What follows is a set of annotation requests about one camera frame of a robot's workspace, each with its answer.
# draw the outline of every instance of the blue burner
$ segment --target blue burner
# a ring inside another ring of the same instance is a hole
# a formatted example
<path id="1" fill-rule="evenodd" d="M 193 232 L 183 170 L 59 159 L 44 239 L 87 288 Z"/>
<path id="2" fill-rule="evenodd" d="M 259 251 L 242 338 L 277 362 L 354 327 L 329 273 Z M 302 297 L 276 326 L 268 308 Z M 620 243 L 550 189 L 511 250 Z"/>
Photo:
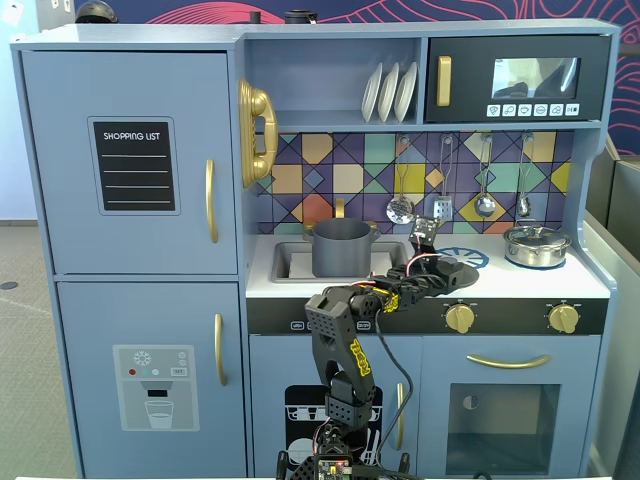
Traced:
<path id="1" fill-rule="evenodd" d="M 479 250 L 466 247 L 444 247 L 436 250 L 444 256 L 455 258 L 473 268 L 484 268 L 489 265 L 489 257 Z"/>

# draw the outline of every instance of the cup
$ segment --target cup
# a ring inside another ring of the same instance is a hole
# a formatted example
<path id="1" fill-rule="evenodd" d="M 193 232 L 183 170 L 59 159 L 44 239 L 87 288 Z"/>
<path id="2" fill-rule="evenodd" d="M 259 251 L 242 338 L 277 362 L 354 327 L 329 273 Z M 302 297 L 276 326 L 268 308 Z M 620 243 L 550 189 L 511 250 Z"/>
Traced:
<path id="1" fill-rule="evenodd" d="M 173 421 L 173 402 L 165 400 L 149 400 L 144 402 L 149 423 L 153 429 L 169 429 Z"/>

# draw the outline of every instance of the ice dispenser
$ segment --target ice dispenser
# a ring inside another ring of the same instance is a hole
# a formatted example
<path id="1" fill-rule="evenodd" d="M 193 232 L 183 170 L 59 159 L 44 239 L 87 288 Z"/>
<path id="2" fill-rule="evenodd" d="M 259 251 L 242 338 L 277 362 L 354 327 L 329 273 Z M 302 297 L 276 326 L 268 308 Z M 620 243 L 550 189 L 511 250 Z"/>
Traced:
<path id="1" fill-rule="evenodd" d="M 197 431 L 192 346 L 114 345 L 120 420 L 128 431 Z"/>

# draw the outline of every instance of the play kitchen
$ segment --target play kitchen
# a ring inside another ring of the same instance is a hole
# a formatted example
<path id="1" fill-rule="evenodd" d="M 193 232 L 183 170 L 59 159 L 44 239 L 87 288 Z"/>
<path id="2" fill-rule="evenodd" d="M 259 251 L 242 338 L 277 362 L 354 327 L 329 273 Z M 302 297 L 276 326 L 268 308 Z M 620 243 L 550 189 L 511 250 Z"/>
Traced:
<path id="1" fill-rule="evenodd" d="M 375 272 L 445 293 L 379 318 L 411 382 L 354 323 L 365 464 L 585 476 L 616 285 L 580 232 L 619 29 L 156 28 L 12 45 L 78 473 L 295 470 L 330 414 L 305 305 Z"/>

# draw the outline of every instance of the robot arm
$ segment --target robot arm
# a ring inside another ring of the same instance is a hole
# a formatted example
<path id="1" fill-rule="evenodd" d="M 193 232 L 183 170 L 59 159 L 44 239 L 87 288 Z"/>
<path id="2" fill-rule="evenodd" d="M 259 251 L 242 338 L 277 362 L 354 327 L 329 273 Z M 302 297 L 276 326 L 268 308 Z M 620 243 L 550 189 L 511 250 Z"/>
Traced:
<path id="1" fill-rule="evenodd" d="M 407 310 L 425 297 L 450 293 L 475 282 L 474 269 L 439 261 L 433 248 L 437 226 L 434 219 L 416 217 L 409 238 L 415 255 L 406 265 L 389 270 L 386 276 L 329 287 L 305 305 L 311 325 L 313 358 L 322 384 L 329 389 L 325 396 L 328 420 L 317 452 L 314 438 L 314 456 L 298 467 L 291 477 L 293 480 L 344 480 L 350 476 L 380 475 L 381 466 L 359 466 L 359 453 L 354 455 L 367 446 L 367 425 L 375 395 L 373 372 L 356 336 L 356 326 L 361 320 L 375 322 L 377 326 L 381 313 Z M 408 461 L 405 454 L 400 467 L 404 473 L 408 471 Z M 284 470 L 278 471 L 281 473 L 277 478 L 284 478 Z"/>

